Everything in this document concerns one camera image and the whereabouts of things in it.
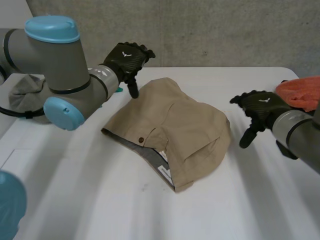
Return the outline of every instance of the white table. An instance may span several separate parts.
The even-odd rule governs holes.
[[[101,134],[129,101],[126,87],[73,132],[18,119],[0,140],[0,166],[28,193],[15,239],[320,239],[320,176],[283,157],[269,131],[240,149],[250,119],[229,104],[297,76],[281,67],[173,67],[144,68],[137,79],[144,85],[162,77],[225,112],[234,141],[221,165],[176,194],[142,158]]]

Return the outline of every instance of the white tag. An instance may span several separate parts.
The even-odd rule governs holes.
[[[163,157],[163,159],[164,159],[166,162],[168,162],[168,158],[167,158],[167,155],[166,155],[165,151],[161,151],[161,152],[159,152],[159,154],[161,155],[161,157]]]
[[[170,173],[170,169],[167,170],[165,169],[164,166],[159,166],[158,170],[162,173],[162,175],[171,183],[171,185],[174,185],[171,179],[171,173]]]

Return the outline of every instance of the gray fabric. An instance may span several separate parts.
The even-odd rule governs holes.
[[[120,136],[117,136],[109,130],[103,128],[102,133],[111,137],[121,145],[139,154],[158,174],[159,176],[169,185],[170,188],[175,190],[175,186],[163,176],[163,173],[159,171],[158,167],[163,166],[167,171],[170,169],[169,164],[163,159],[163,157],[153,148],[139,146],[131,141],[128,141]]]
[[[51,95],[45,79],[27,74],[10,91],[10,108],[20,113],[35,111],[42,108]],[[45,115],[33,119],[41,124],[50,123]]]

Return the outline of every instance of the concrete wall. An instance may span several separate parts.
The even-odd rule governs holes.
[[[154,50],[150,67],[287,67],[320,75],[318,0],[27,0],[33,15],[68,15],[89,65],[118,42]]]

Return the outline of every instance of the red fabric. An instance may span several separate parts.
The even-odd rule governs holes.
[[[275,92],[290,106],[306,112],[316,110],[320,100],[320,76],[285,81]]]

